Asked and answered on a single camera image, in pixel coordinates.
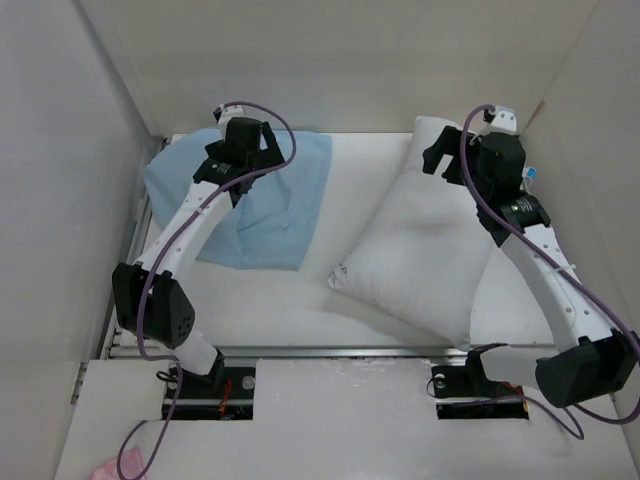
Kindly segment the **light blue pillowcase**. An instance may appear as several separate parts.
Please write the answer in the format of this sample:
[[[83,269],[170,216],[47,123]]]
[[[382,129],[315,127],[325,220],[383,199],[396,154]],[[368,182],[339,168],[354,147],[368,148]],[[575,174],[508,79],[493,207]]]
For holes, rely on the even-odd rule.
[[[144,170],[156,222],[165,227],[185,199],[206,158],[205,146],[221,138],[202,129],[171,143]],[[216,226],[198,257],[234,269],[300,268],[313,239],[332,163],[332,139],[295,133],[297,152],[287,167],[257,179]]]

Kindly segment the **white pillow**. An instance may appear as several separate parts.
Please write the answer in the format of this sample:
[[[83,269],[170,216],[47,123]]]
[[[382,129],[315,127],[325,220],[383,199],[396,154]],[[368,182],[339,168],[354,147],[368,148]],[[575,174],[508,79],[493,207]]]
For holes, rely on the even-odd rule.
[[[450,121],[419,116],[402,169],[329,286],[466,350],[493,243],[468,191],[423,171]]]

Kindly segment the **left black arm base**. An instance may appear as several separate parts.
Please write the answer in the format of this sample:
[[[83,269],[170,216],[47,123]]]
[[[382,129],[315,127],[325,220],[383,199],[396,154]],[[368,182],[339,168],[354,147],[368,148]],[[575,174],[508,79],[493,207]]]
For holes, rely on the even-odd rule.
[[[172,420],[245,421],[254,414],[256,388],[255,365],[225,366],[213,382],[184,373],[182,387],[177,390],[177,369],[157,371],[156,378],[165,384],[161,416],[166,420],[176,401]]]

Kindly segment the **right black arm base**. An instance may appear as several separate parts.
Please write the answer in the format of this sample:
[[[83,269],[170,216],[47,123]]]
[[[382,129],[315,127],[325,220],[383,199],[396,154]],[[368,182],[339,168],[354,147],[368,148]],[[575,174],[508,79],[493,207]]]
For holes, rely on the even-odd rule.
[[[427,392],[436,399],[439,420],[528,420],[525,400],[506,397],[522,395],[521,386],[480,378],[474,380],[463,365],[431,368]]]

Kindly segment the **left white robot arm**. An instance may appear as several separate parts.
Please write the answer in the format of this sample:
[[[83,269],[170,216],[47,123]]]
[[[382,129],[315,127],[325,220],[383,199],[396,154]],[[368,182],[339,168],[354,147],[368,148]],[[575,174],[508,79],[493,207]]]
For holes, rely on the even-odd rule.
[[[223,387],[219,350],[195,328],[195,309],[181,283],[215,227],[256,179],[284,167],[270,124],[235,116],[220,140],[206,146],[184,201],[155,242],[133,263],[112,274],[117,322],[143,349],[148,340],[165,358],[188,371],[189,384],[205,397]]]

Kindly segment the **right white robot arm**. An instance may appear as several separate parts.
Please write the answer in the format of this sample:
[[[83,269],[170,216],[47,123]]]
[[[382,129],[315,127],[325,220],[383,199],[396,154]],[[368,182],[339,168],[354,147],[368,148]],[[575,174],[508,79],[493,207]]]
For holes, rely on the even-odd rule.
[[[505,343],[477,347],[467,356],[463,381],[484,394],[499,381],[533,387],[555,407],[567,407],[621,390],[638,363],[637,342],[578,289],[540,201],[524,186],[526,154],[515,135],[480,137],[446,126],[423,152],[423,171],[466,187],[477,218],[517,268],[551,330],[555,353]]]

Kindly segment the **pink plastic bag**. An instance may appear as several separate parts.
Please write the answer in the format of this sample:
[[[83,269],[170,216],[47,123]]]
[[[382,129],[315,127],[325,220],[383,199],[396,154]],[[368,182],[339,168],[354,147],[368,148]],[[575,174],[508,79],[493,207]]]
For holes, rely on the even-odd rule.
[[[122,454],[121,461],[116,458],[104,462],[98,466],[92,473],[92,480],[119,480],[117,465],[121,466],[122,473],[125,477],[132,479],[140,477],[145,479],[145,475],[141,475],[143,462],[138,447],[127,450]]]

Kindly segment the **aluminium front rail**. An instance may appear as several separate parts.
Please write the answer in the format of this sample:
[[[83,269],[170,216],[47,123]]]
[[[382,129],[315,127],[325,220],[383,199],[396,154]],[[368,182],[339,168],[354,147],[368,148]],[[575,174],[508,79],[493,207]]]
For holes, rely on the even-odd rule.
[[[264,359],[305,359],[305,358],[457,358],[466,355],[454,348],[436,346],[421,347],[217,347],[229,358],[264,358]],[[541,354],[552,353],[551,345],[515,346],[517,350]],[[113,346],[107,350],[106,359],[138,358],[139,352],[133,346]]]

